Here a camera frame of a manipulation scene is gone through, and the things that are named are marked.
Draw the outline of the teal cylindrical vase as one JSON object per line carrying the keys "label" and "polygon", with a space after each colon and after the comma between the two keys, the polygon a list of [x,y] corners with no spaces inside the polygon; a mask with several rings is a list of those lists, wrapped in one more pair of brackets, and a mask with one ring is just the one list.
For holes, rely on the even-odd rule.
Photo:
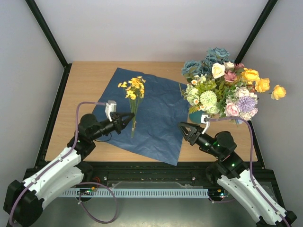
{"label": "teal cylindrical vase", "polygon": [[202,114],[204,114],[203,111],[196,111],[196,112],[190,113],[189,114],[189,119],[192,123],[200,124]]}

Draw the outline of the small yellow flower sprig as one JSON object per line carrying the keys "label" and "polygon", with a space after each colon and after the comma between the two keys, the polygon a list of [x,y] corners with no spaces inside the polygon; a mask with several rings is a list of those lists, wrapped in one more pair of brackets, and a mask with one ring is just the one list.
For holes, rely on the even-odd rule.
{"label": "small yellow flower sprig", "polygon": [[131,138],[134,137],[136,128],[136,116],[139,105],[142,103],[145,94],[146,80],[142,76],[133,77],[128,81],[118,83],[117,87],[121,87],[125,91],[125,98],[129,100],[130,110],[134,113],[132,119]]}

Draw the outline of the blue wrapping paper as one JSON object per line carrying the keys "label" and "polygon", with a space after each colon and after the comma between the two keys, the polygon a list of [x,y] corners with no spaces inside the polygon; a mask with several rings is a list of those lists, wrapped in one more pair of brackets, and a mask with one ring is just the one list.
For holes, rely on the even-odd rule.
{"label": "blue wrapping paper", "polygon": [[175,166],[183,139],[178,123],[185,122],[188,118],[189,103],[180,93],[181,89],[186,88],[185,84],[118,68],[99,101],[116,101],[117,112],[130,112],[129,100],[125,98],[125,91],[118,88],[118,83],[137,76],[146,82],[144,99],[136,114],[134,134],[131,133],[132,125],[129,123],[121,134],[113,132],[111,137],[102,136],[100,140],[107,140],[116,147]]}

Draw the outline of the green white flower bunch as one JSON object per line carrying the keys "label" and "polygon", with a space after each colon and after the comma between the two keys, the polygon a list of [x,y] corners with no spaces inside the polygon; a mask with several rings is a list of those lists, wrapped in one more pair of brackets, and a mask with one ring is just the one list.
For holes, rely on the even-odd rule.
{"label": "green white flower bunch", "polygon": [[207,78],[206,74],[194,75],[189,78],[186,88],[181,88],[181,95],[189,103],[189,114],[203,111],[209,115],[219,113],[219,96],[214,79]]}

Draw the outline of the pastel purple flower bunch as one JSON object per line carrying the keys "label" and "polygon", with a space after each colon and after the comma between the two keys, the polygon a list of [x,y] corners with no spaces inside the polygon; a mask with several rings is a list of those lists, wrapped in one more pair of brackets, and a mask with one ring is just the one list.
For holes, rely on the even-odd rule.
{"label": "pastel purple flower bunch", "polygon": [[246,87],[237,87],[225,101],[224,114],[226,117],[240,117],[250,121],[258,112],[258,96]]}

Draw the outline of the blue rose bunch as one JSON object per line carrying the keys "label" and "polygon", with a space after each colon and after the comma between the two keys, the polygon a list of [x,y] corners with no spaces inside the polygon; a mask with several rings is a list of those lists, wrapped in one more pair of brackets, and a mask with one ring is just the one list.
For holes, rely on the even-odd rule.
{"label": "blue rose bunch", "polygon": [[229,58],[230,53],[224,48],[210,48],[204,60],[195,61],[189,60],[184,63],[181,69],[181,74],[186,79],[193,79],[195,75],[208,75],[212,71],[215,63],[224,64],[226,62],[234,63],[234,60]]}

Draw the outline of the pink rose flower stem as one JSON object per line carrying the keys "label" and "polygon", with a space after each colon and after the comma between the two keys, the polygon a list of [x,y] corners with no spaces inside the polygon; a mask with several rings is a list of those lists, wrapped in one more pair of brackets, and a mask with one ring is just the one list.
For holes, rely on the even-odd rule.
{"label": "pink rose flower stem", "polygon": [[211,69],[213,79],[223,78],[224,81],[230,83],[239,81],[242,72],[244,72],[244,64],[235,64],[231,61],[224,62],[223,64],[214,63]]}

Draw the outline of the yellow rose bunch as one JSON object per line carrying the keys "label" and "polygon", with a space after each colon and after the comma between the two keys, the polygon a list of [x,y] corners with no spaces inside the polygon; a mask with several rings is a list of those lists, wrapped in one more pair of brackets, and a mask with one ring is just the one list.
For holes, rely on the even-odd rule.
{"label": "yellow rose bunch", "polygon": [[[261,78],[259,72],[253,69],[243,68],[241,73],[241,79],[243,82],[251,85],[255,91],[259,93],[265,93],[270,89],[270,79]],[[286,96],[286,89],[280,85],[276,85],[272,92],[271,98],[273,100],[280,100]]]}

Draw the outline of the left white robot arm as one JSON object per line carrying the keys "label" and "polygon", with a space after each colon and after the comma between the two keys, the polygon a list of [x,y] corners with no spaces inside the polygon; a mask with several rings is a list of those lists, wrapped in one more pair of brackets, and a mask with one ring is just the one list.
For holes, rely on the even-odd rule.
{"label": "left white robot arm", "polygon": [[3,209],[23,227],[34,224],[43,210],[67,189],[85,182],[90,184],[93,168],[84,159],[96,147],[95,140],[121,131],[134,113],[110,114],[111,119],[99,122],[88,113],[76,120],[74,137],[62,152],[37,173],[7,188]]}

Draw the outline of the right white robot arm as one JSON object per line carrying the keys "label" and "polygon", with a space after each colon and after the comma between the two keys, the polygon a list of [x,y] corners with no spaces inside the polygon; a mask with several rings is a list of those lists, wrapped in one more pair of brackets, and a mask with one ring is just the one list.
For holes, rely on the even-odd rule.
{"label": "right white robot arm", "polygon": [[211,137],[198,124],[180,122],[178,127],[190,145],[216,158],[206,169],[206,179],[219,185],[251,215],[258,227],[289,227],[297,216],[285,210],[266,192],[252,174],[252,168],[235,153],[237,147],[230,132]]}

